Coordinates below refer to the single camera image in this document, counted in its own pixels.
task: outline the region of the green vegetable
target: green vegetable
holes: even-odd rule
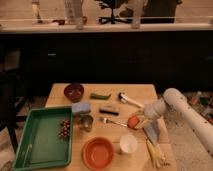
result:
[[[108,100],[110,98],[111,94],[109,95],[101,95],[96,93],[91,93],[90,98],[91,99],[101,99],[101,100]]]

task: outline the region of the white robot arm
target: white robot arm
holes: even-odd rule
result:
[[[186,97],[177,89],[167,89],[161,99],[146,105],[144,115],[150,120],[156,120],[170,107],[182,114],[207,152],[213,157],[213,126],[187,103]]]

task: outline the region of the kitchen utensil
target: kitchen utensil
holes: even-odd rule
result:
[[[93,117],[91,115],[84,115],[81,118],[81,126],[87,132],[92,130]]]
[[[132,154],[138,147],[138,141],[132,134],[125,134],[120,138],[120,149],[122,154]]]
[[[64,89],[64,95],[73,103],[79,102],[84,94],[84,87],[78,83],[69,84]]]
[[[109,120],[108,118],[104,118],[104,117],[100,117],[100,121],[103,122],[103,123],[113,123],[113,124],[116,124],[116,125],[121,125],[121,126],[127,127],[127,124],[120,123],[120,122],[117,122],[117,121],[112,121],[112,120]]]
[[[95,137],[83,146],[83,161],[90,170],[105,169],[114,158],[112,143],[103,137]]]

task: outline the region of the green tray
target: green tray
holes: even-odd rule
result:
[[[70,119],[70,138],[66,140],[58,137],[63,119]],[[71,161],[72,127],[70,107],[31,110],[16,152],[13,170],[68,165]]]

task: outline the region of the small bowl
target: small bowl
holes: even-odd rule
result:
[[[96,137],[89,140],[83,146],[84,164],[93,171],[105,169],[114,158],[112,143],[103,137]]]
[[[84,94],[84,87],[78,83],[69,84],[64,89],[64,95],[73,103],[79,102]]]

